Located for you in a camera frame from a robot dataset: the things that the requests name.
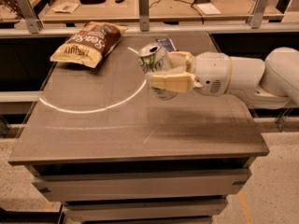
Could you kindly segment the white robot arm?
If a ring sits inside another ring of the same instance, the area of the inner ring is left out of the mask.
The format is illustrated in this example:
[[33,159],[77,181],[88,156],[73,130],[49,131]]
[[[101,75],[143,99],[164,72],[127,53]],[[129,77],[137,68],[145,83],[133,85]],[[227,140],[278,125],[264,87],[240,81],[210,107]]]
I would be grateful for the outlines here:
[[249,108],[299,106],[299,51],[272,50],[265,59],[204,52],[170,52],[172,67],[149,72],[152,88],[176,93],[196,91],[205,96],[233,95]]

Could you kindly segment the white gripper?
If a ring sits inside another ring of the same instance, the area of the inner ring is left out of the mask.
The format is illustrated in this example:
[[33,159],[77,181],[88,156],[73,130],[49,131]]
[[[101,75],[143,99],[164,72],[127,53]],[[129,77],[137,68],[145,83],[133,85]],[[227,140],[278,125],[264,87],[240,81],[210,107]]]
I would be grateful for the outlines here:
[[195,90],[206,96],[221,96],[227,90],[231,60],[224,53],[204,52],[194,57],[188,51],[171,51],[168,58],[173,68],[185,67],[187,72],[147,73],[146,80],[152,88],[173,92]]

